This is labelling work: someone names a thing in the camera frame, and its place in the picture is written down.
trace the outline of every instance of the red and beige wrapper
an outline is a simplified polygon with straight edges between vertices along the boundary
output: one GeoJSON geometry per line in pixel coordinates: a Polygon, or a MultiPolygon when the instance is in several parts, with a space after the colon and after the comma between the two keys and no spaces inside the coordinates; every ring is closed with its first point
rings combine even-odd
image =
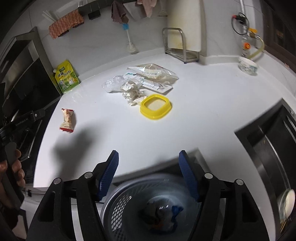
{"type": "Polygon", "coordinates": [[[64,122],[60,125],[59,129],[62,131],[73,132],[74,127],[72,124],[72,116],[74,110],[62,109],[62,112],[64,115],[64,122]]]}

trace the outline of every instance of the human hand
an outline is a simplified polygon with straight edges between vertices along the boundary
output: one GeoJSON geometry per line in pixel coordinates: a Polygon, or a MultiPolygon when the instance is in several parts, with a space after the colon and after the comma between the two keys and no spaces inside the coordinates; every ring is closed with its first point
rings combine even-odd
{"type": "MultiPolygon", "coordinates": [[[[24,180],[25,172],[22,169],[21,162],[18,160],[21,157],[21,152],[16,149],[15,155],[17,160],[13,163],[11,168],[13,173],[15,173],[17,184],[20,187],[24,187],[26,185],[26,182],[24,180]]],[[[3,177],[3,174],[6,172],[6,170],[7,170],[7,161],[0,162],[0,202],[8,208],[13,208],[13,204],[9,199],[9,197],[7,196],[6,191],[2,184],[2,177],[3,177]]]]}

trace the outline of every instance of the dark window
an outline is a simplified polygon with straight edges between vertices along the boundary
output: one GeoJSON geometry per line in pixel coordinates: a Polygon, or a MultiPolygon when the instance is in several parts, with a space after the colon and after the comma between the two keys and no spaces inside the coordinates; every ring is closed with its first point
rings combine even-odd
{"type": "Polygon", "coordinates": [[[261,0],[264,42],[267,52],[296,72],[296,21],[295,14],[287,9],[288,3],[289,0],[261,0]]]}

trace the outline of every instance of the black cable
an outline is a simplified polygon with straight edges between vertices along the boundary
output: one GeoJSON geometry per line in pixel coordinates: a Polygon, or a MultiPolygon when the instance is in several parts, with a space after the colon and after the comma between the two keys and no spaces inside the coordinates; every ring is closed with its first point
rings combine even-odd
{"type": "Polygon", "coordinates": [[[233,29],[237,34],[239,34],[239,35],[246,35],[246,34],[248,33],[248,29],[249,29],[250,23],[249,23],[249,20],[248,20],[248,18],[247,18],[247,16],[246,16],[245,14],[243,14],[242,12],[239,12],[239,14],[243,15],[243,16],[246,18],[246,21],[247,21],[247,30],[246,30],[246,32],[241,34],[241,33],[237,32],[237,31],[234,29],[234,26],[233,26],[233,19],[235,19],[235,18],[234,18],[233,16],[232,16],[232,18],[231,18],[231,27],[232,27],[232,29],[233,29]]]}

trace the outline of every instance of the yellow plastic lid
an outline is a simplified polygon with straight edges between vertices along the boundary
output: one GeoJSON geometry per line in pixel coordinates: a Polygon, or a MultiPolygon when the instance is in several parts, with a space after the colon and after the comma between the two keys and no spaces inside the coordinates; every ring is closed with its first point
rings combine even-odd
{"type": "Polygon", "coordinates": [[[141,102],[140,112],[152,120],[164,117],[172,109],[169,99],[163,95],[154,94],[148,96],[141,102]]]}

